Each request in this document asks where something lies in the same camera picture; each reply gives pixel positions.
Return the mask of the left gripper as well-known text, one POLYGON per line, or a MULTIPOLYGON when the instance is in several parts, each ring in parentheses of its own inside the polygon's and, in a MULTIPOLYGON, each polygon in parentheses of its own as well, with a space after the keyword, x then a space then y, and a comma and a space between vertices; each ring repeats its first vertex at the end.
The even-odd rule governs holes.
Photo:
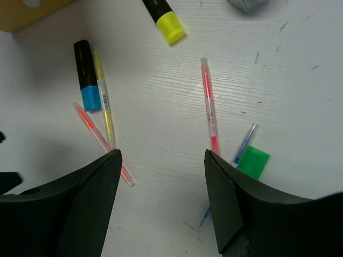
POLYGON ((5 194, 23 182, 18 172, 1 172, 0 194, 5 194))

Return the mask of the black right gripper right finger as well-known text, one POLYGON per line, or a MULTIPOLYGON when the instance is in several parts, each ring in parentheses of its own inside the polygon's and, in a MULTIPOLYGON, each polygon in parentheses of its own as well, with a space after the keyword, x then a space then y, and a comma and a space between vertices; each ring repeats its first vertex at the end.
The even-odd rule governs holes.
POLYGON ((342 193, 316 200, 288 194, 210 150, 204 166, 222 256, 342 256, 342 193))

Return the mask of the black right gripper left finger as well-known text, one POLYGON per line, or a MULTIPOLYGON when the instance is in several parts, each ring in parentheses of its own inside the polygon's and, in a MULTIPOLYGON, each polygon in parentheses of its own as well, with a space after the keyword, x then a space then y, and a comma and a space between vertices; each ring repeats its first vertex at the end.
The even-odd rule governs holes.
POLYGON ((20 194, 1 194, 1 256, 100 256, 120 181, 115 149, 20 194))

